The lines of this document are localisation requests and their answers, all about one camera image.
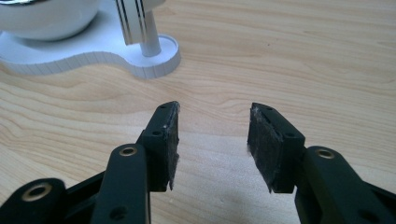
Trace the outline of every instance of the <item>metal rod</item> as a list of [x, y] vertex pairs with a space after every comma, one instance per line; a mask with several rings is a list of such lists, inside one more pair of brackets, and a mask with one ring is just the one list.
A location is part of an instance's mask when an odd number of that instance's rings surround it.
[[145, 42], [140, 43], [140, 48], [142, 49], [142, 54], [144, 56], [153, 57], [161, 53], [161, 46], [152, 11], [146, 12], [145, 21], [147, 38]]

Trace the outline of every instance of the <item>wood grain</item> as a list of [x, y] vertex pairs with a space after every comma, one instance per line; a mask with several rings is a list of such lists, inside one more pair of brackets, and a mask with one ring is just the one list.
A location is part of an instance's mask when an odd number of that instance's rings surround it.
[[167, 77], [110, 64], [50, 76], [0, 67], [0, 203], [37, 178], [70, 187], [101, 172], [173, 100], [180, 162], [175, 189], [152, 194], [153, 223], [299, 222], [293, 195], [269, 194], [248, 155], [252, 102], [396, 192], [395, 1], [168, 0], [154, 14], [181, 47]]

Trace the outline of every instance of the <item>light wood tabletop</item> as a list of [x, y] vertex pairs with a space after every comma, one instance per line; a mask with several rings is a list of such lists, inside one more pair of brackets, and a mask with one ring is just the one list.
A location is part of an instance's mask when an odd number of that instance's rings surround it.
[[394, 0], [168, 0], [154, 15], [180, 45], [166, 77], [112, 64], [47, 76], [0, 67], [0, 203], [38, 178], [71, 187], [102, 172], [170, 101], [180, 102], [180, 160], [174, 190], [151, 194], [153, 223], [299, 223], [294, 196], [270, 194], [248, 153], [253, 102], [396, 193]]

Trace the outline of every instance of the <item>white round platform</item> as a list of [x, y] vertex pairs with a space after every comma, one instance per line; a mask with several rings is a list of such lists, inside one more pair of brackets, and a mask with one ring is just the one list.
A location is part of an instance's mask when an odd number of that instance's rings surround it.
[[145, 57], [139, 44], [125, 46], [116, 4], [102, 0], [99, 13], [78, 35], [45, 42], [21, 39], [0, 31], [0, 63], [20, 74], [60, 73], [92, 63], [120, 64], [142, 78], [162, 77], [180, 63], [177, 41], [159, 35], [161, 53]]

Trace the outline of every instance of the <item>black plastic arm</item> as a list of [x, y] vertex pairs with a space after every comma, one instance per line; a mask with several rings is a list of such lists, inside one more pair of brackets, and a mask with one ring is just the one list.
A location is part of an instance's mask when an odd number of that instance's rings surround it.
[[136, 144], [114, 149], [104, 172], [70, 189], [55, 178], [22, 186], [0, 208], [0, 223], [150, 223], [149, 193], [173, 186], [178, 111], [178, 102], [160, 105]]
[[269, 188], [292, 193], [302, 223], [396, 223], [396, 196], [363, 182], [343, 156], [304, 147], [304, 136], [280, 113], [254, 103], [248, 148]]

